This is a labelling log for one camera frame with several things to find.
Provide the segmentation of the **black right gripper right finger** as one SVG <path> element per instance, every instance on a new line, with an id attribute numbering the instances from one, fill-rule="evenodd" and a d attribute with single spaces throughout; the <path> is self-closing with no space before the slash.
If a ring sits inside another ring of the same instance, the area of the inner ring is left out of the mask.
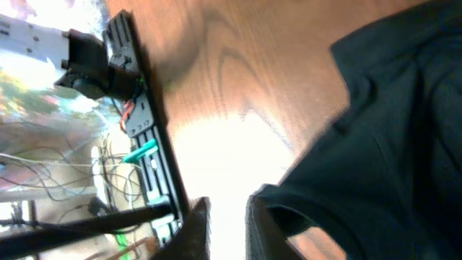
<path id="1" fill-rule="evenodd" d="M 247 260 L 302 260 L 288 243 L 264 202 L 251 196 L 246 207 Z"/>

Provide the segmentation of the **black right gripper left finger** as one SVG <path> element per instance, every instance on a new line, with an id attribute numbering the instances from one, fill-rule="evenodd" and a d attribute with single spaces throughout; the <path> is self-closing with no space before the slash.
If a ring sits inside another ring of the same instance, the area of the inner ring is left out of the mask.
<path id="1" fill-rule="evenodd" d="M 150 260 L 210 260 L 210 201 L 201 197 L 181 229 Z"/>

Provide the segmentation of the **black t-shirt with logo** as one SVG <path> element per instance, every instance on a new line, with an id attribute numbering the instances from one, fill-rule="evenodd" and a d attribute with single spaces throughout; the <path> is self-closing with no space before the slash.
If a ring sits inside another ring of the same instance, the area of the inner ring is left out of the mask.
<path id="1" fill-rule="evenodd" d="M 461 3 L 384 17 L 331 52 L 349 108 L 253 196 L 286 238 L 320 228 L 348 259 L 459 259 Z"/>

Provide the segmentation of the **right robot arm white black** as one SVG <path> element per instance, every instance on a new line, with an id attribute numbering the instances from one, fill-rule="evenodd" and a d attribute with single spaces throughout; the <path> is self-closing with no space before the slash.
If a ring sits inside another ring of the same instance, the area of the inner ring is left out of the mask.
<path id="1" fill-rule="evenodd" d="M 124 123 L 136 149 L 128 161 L 141 168 L 141 189 L 155 193 L 140 209 L 110 213 L 65 225 L 39 224 L 37 230 L 13 235 L 1 242 L 8 258 L 65 246 L 96 235 L 120 235 L 129 228 L 160 221 L 167 232 L 157 259 L 208 259 L 209 201 L 190 208 L 167 136 L 167 122 L 149 88 L 141 62 L 136 28 L 128 12 L 119 12 L 107 26 L 108 38 L 98 40 L 76 30 L 60 31 L 1 18 L 1 48 L 24 52 L 61 71 L 55 81 L 93 100 L 110 97 L 132 106 Z"/>

